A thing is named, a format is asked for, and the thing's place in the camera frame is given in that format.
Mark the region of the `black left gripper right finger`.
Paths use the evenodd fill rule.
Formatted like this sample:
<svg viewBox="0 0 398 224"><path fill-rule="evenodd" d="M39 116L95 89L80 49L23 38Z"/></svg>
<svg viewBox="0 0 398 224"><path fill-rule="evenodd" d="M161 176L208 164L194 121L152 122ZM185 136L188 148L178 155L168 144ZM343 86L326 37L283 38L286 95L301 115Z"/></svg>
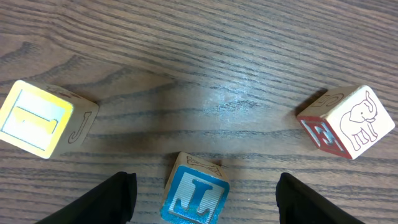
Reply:
<svg viewBox="0 0 398 224"><path fill-rule="evenodd" d="M275 196L280 224L364 224L287 172Z"/></svg>

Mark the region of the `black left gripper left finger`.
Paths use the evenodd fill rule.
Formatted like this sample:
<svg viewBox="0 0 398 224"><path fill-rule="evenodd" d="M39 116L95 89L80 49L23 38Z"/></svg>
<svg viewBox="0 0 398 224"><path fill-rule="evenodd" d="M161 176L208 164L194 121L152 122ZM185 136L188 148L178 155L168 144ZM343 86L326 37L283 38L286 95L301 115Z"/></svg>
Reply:
<svg viewBox="0 0 398 224"><path fill-rule="evenodd" d="M136 174L117 172L37 224L126 224L131 221L136 200Z"/></svg>

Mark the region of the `blue T wooden block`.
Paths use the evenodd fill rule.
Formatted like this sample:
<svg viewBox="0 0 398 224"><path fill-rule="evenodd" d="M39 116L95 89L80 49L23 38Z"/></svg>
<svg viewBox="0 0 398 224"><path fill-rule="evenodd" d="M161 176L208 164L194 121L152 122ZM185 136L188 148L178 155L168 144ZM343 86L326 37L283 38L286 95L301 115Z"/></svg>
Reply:
<svg viewBox="0 0 398 224"><path fill-rule="evenodd" d="M221 166L180 152L165 185L160 216L170 223L216 224L229 194Z"/></svg>

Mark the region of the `red C wooden block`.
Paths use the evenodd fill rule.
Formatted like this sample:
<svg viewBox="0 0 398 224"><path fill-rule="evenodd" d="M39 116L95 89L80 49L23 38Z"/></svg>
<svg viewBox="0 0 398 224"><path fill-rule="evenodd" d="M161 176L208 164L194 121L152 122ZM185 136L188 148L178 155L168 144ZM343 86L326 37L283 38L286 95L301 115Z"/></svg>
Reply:
<svg viewBox="0 0 398 224"><path fill-rule="evenodd" d="M318 149L347 159L360 156L396 126L368 85L328 90L297 119Z"/></svg>

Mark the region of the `yellow top left block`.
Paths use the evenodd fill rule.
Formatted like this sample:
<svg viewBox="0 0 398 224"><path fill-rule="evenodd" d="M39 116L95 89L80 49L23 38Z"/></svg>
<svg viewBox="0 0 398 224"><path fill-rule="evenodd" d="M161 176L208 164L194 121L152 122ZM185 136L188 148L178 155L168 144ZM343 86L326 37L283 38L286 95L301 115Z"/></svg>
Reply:
<svg viewBox="0 0 398 224"><path fill-rule="evenodd" d="M98 111L60 86L18 80L1 107L1 139L49 159L78 150Z"/></svg>

